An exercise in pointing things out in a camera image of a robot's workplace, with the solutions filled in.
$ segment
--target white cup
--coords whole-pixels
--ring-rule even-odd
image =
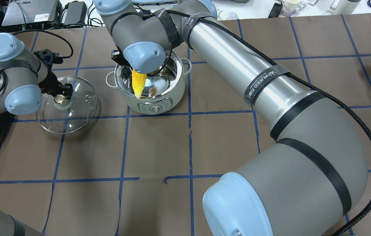
[[[334,11],[334,15],[351,14],[354,9],[359,5],[361,0],[340,0],[337,6],[333,5],[336,0],[331,4],[330,9]]]
[[[301,0],[284,0],[282,15],[290,17],[294,12]]]

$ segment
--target cup handle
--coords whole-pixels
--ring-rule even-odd
[[[333,3],[332,3],[331,6],[330,6],[330,10],[336,10],[336,7],[337,7],[337,6],[333,7],[335,1],[336,1],[336,0],[333,0]]]
[[[181,62],[186,62],[187,64],[190,65],[190,69],[188,69],[188,71],[186,71],[186,72],[184,73],[184,76],[187,76],[187,75],[190,73],[191,68],[193,67],[193,65],[191,64],[191,61],[188,60],[187,58],[180,58],[180,60],[181,60]]]
[[[116,84],[115,86],[113,86],[113,85],[110,85],[110,84],[108,83],[108,78],[109,78],[110,76],[114,76],[114,74],[115,74],[115,72],[114,72],[114,71],[111,71],[111,72],[108,73],[108,75],[106,76],[106,84],[107,84],[108,87],[110,87],[110,88],[118,88],[118,87],[117,87],[117,84]]]

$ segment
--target yellow corn cob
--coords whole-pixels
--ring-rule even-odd
[[[132,86],[136,98],[142,96],[143,89],[145,88],[146,77],[146,74],[141,74],[136,72],[136,70],[132,70]]]

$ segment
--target blue cap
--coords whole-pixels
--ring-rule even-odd
[[[203,210],[214,236],[273,236],[267,212],[254,188],[229,172],[203,196]]]
[[[0,62],[19,56],[25,45],[10,33],[0,33]]]
[[[27,115],[41,108],[41,90],[35,85],[24,85],[14,89],[6,96],[5,107],[14,115]]]
[[[216,6],[211,2],[211,0],[199,0],[199,2],[204,4],[211,15],[217,18]]]
[[[100,15],[117,14],[131,4],[131,0],[93,0],[93,2]]]
[[[163,47],[155,42],[137,42],[127,46],[124,58],[139,73],[148,74],[160,67],[166,58]]]

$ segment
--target barcode label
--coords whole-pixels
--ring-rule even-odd
[[[39,14],[35,15],[34,22],[40,22],[48,20],[50,14]]]

